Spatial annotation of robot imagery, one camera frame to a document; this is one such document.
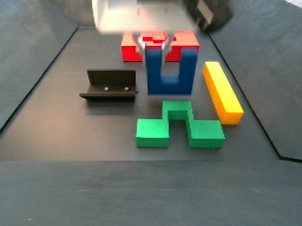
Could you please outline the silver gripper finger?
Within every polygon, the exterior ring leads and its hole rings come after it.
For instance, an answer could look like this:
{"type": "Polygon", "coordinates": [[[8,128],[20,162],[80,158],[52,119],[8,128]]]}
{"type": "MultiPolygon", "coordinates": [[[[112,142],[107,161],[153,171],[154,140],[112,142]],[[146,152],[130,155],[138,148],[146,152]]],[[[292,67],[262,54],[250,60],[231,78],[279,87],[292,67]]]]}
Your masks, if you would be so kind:
{"type": "Polygon", "coordinates": [[[135,38],[136,38],[136,44],[139,47],[139,53],[141,53],[143,59],[146,59],[146,43],[143,41],[143,38],[141,37],[141,34],[136,34],[135,38]]]}
{"type": "Polygon", "coordinates": [[[175,39],[175,34],[167,34],[166,40],[162,44],[162,60],[166,61],[166,56],[169,52],[171,51],[171,42],[175,39]]]}

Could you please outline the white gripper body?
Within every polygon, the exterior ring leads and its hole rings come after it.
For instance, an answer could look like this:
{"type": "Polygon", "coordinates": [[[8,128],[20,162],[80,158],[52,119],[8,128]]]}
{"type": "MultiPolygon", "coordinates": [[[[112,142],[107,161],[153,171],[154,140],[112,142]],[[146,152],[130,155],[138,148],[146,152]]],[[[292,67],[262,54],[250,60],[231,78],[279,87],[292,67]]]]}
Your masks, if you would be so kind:
{"type": "Polygon", "coordinates": [[[195,28],[181,0],[92,0],[92,13],[100,34],[195,28]]]}

